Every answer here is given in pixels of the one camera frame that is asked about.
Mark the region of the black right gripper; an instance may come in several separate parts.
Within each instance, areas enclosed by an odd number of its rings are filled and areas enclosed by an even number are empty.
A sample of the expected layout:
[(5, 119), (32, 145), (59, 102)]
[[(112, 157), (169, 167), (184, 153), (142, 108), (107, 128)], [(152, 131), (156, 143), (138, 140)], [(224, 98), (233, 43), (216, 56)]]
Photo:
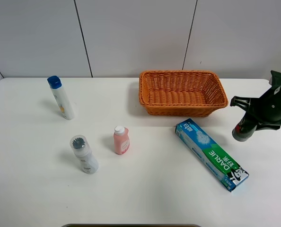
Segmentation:
[(259, 98), (234, 96), (230, 106), (248, 109), (257, 121), (256, 131), (279, 130), (281, 127), (281, 73), (271, 71), (272, 86)]

